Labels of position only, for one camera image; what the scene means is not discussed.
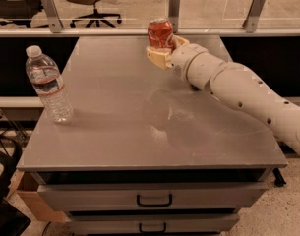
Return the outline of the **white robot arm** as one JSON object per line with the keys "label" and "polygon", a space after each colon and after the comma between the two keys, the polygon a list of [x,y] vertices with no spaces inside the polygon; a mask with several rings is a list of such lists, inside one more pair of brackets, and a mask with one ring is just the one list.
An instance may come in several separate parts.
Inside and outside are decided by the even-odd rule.
{"label": "white robot arm", "polygon": [[261,121],[300,156],[300,106],[279,96],[250,68],[176,35],[150,36],[149,43],[147,55],[155,66]]}

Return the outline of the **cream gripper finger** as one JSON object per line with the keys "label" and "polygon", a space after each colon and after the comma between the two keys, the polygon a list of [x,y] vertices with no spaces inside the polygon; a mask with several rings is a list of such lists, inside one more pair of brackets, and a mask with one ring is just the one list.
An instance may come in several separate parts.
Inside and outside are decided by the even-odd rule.
{"label": "cream gripper finger", "polygon": [[171,66],[170,48],[153,48],[148,46],[146,48],[148,59],[158,68],[162,70],[169,69]]}
{"label": "cream gripper finger", "polygon": [[173,42],[173,45],[174,45],[175,49],[179,48],[182,45],[186,45],[186,44],[190,43],[190,41],[188,39],[186,39],[184,37],[181,37],[181,36],[178,36],[178,35],[174,35],[172,37],[172,42]]}

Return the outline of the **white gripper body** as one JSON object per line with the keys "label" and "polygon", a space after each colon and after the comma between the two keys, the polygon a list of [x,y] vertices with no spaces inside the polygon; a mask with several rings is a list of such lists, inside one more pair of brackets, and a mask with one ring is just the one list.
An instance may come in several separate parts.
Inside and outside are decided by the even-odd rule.
{"label": "white gripper body", "polygon": [[193,60],[208,50],[198,44],[186,44],[175,49],[171,54],[171,70],[183,82],[187,82],[187,72]]}

